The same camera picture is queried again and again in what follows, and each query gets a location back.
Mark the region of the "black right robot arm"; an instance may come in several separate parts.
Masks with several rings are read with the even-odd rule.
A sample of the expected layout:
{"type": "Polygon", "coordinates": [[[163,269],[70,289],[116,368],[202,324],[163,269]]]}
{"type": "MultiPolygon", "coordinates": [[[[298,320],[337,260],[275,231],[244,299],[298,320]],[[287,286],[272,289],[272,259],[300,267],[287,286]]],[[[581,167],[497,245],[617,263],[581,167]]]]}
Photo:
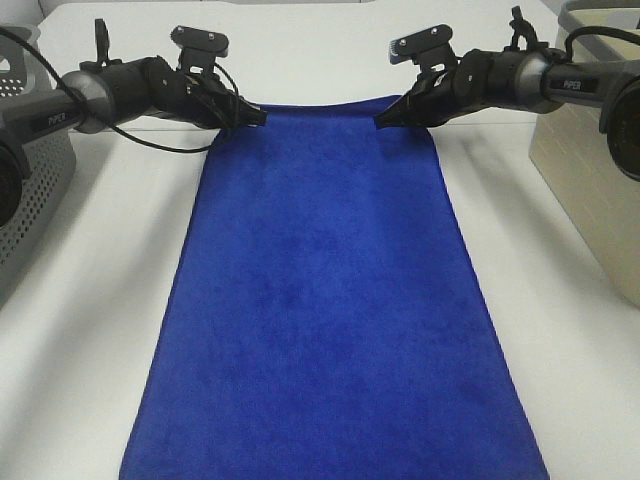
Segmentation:
{"type": "Polygon", "coordinates": [[[639,63],[636,60],[577,62],[573,43],[604,36],[636,45],[636,33],[610,26],[581,26],[561,49],[541,41],[533,25],[513,7],[509,45],[500,51],[454,53],[453,30],[431,26],[391,41],[389,61],[411,61],[420,72],[413,86],[374,118],[377,128],[439,127],[487,108],[548,114],[564,104],[599,109],[613,162],[639,178],[639,63]]]}

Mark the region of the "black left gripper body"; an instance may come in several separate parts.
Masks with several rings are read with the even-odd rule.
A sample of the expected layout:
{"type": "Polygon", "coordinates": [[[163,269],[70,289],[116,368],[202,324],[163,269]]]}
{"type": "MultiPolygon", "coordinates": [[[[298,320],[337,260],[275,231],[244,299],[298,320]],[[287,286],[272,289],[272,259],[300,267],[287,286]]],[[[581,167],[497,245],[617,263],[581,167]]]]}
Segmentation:
{"type": "Polygon", "coordinates": [[[151,116],[185,122],[202,129],[238,125],[236,96],[217,76],[186,75],[161,57],[149,60],[151,116]]]}

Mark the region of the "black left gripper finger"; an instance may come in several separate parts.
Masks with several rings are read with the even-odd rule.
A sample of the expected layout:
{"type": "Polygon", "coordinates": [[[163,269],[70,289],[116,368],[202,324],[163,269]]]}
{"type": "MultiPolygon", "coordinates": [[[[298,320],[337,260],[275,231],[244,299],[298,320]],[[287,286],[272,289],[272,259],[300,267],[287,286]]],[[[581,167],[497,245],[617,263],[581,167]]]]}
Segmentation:
{"type": "Polygon", "coordinates": [[[267,112],[243,97],[228,100],[228,126],[236,129],[244,126],[265,126],[267,112]]]}

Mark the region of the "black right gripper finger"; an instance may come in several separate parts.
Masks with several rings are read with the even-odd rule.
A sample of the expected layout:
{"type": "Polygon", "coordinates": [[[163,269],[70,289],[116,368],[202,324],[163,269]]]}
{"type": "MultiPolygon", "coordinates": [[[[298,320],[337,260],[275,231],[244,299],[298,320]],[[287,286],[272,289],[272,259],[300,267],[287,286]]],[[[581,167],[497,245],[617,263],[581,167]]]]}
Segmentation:
{"type": "Polygon", "coordinates": [[[384,111],[374,116],[377,129],[395,127],[424,127],[419,113],[411,106],[410,97],[405,94],[395,100],[384,111]]]}

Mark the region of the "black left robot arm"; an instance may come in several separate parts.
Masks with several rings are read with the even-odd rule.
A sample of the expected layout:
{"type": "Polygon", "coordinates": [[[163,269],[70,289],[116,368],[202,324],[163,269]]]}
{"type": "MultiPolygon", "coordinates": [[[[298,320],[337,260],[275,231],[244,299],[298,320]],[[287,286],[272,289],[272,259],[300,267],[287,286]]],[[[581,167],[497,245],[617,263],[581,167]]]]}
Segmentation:
{"type": "Polygon", "coordinates": [[[19,209],[32,174],[26,146],[59,131],[94,134],[141,116],[175,120],[233,136],[243,126],[263,126],[267,113],[246,101],[217,60],[228,54],[229,39],[218,32],[176,26],[177,67],[160,56],[124,62],[109,56],[103,20],[94,22],[97,58],[59,75],[26,40],[7,28],[4,39],[30,54],[55,80],[53,90],[21,93],[1,102],[1,222],[19,209]]]}

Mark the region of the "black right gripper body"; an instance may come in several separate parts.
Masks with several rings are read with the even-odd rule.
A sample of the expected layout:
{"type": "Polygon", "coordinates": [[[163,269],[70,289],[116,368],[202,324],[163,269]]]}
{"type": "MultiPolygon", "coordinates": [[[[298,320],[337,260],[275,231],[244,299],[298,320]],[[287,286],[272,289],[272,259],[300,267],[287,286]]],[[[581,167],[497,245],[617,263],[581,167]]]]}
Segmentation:
{"type": "Polygon", "coordinates": [[[407,93],[409,127],[438,127],[449,120],[498,107],[490,88],[500,54],[473,49],[460,60],[452,53],[421,53],[421,73],[407,93]]]}

